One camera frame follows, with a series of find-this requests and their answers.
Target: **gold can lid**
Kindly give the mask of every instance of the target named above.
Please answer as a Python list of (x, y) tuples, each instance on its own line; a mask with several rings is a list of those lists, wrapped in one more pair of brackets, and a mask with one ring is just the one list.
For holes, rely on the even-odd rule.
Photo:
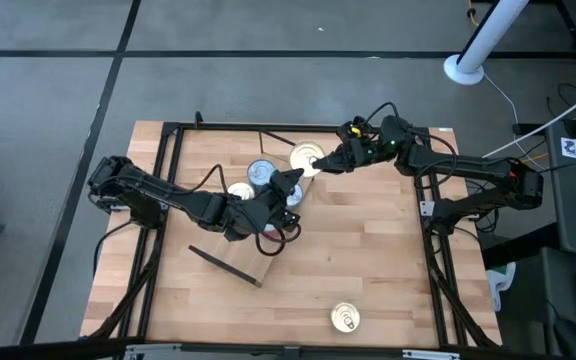
[(246, 183), (234, 183), (228, 187), (228, 193), (239, 196), (242, 200), (255, 197), (255, 190)]
[(312, 163), (324, 157), (324, 150), (314, 142), (306, 141), (295, 145), (290, 152), (290, 167), (304, 169), (303, 177), (313, 177), (321, 170), (313, 169)]
[(330, 319), (337, 330), (344, 333), (353, 332), (359, 326), (359, 311), (353, 304), (339, 303), (332, 308)]

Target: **metal bracket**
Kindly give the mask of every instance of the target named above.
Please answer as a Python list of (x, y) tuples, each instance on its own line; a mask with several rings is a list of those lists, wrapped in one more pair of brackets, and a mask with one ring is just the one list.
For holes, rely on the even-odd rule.
[(125, 355), (129, 359), (134, 359), (137, 355), (152, 355), (154, 353), (165, 353), (181, 351), (181, 344), (142, 344), (126, 346)]
[(421, 216), (432, 216), (432, 212), (435, 210), (434, 201), (420, 201), (419, 211), (421, 211)]
[(299, 359), (301, 349), (299, 346), (284, 346), (283, 360), (297, 360)]
[(421, 351), (421, 350), (406, 350), (404, 349), (404, 359), (419, 359), (419, 360), (459, 360), (457, 353), (445, 353), (438, 351)]

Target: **tin can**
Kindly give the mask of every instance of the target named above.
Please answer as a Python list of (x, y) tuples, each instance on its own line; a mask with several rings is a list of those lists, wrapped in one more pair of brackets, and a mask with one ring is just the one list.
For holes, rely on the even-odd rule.
[(339, 303), (332, 308), (330, 319), (337, 330), (344, 333), (353, 332), (359, 326), (359, 311), (353, 304)]
[(237, 195), (241, 200), (248, 200), (255, 197), (255, 190), (246, 183), (234, 183), (228, 187), (228, 193)]
[(286, 207), (288, 208), (288, 210), (296, 209), (297, 206), (299, 206), (301, 200), (303, 200), (303, 198), (304, 198), (304, 189), (299, 184), (295, 185), (295, 191), (292, 193), (292, 195), (286, 198), (286, 205), (287, 205)]
[(252, 186), (255, 193), (259, 193), (261, 187), (270, 182), (270, 175), (277, 168), (266, 159), (257, 159), (248, 166), (248, 183)]
[(324, 157), (324, 150), (314, 142), (306, 141), (295, 145), (290, 152), (290, 167), (304, 169), (303, 177), (313, 177), (321, 170), (314, 169), (312, 163)]

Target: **white pole base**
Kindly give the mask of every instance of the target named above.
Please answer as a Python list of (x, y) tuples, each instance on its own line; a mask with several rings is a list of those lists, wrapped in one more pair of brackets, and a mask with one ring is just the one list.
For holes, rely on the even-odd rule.
[(459, 55), (453, 55), (444, 61), (444, 72), (450, 80), (461, 85), (475, 85), (484, 78), (484, 68), (479, 66), (472, 73), (464, 73), (457, 69)]

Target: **white cable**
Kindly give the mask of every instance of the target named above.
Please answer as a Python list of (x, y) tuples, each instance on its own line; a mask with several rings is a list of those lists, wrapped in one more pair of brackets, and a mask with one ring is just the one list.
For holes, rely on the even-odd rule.
[[(519, 117), (517, 116), (517, 109), (515, 108), (515, 104), (512, 102), (512, 100), (510, 100), (510, 98), (508, 97), (508, 95), (506, 95), (506, 93), (503, 92), (503, 90), (501, 90), (499, 88), (499, 86), (497, 86), (497, 84), (495, 84), (489, 77), (488, 74), (484, 73), (484, 76), (486, 77), (486, 80), (488, 80), (488, 82), (495, 87), (495, 89), (497, 89), (497, 91), (499, 91), (499, 93), (501, 93), (501, 95), (503, 95), (506, 100), (508, 100), (508, 102), (510, 103), (510, 106), (512, 106), (512, 113), (515, 116), (515, 124), (519, 124)], [(517, 140), (517, 135), (513, 134), (513, 140)], [(526, 152), (526, 150), (524, 150), (524, 148), (521, 147), (521, 145), (519, 145), (519, 143), (515, 142), (515, 144), (517, 145), (517, 147), (519, 148), (519, 150), (521, 150), (521, 152), (524, 154), (524, 156), (530, 160), (531, 163), (535, 164), (538, 168), (540, 168), (541, 170), (546, 170), (546, 168), (544, 168), (543, 166), (537, 164), (535, 162), (535, 160), (533, 160), (530, 155), (528, 155), (528, 153)]]
[(556, 118), (550, 120), (549, 122), (543, 124), (542, 126), (538, 127), (537, 129), (529, 132), (528, 134), (520, 137), (519, 139), (516, 139), (516, 140), (514, 140), (514, 141), (509, 142), (508, 144), (500, 147), (500, 148), (497, 149), (497, 150), (491, 151), (490, 153), (484, 155), (484, 157), (490, 157), (491, 155), (494, 155), (494, 154), (500, 152), (501, 150), (506, 149), (506, 148), (509, 147), (509, 146), (512, 146), (512, 145), (514, 145), (514, 144), (519, 143), (521, 140), (524, 140), (524, 139), (527, 138), (527, 137), (533, 136), (534, 134), (536, 134), (536, 133), (540, 132), (541, 130), (547, 128), (548, 126), (550, 126), (550, 125), (554, 124), (555, 122), (561, 120), (564, 116), (570, 114), (570, 113), (571, 113), (573, 110), (575, 110), (575, 109), (576, 109), (576, 104), (573, 105), (572, 107), (570, 107), (568, 110), (566, 110), (566, 111), (564, 111), (563, 113), (561, 113), (561, 115), (559, 115), (559, 116), (557, 116)]

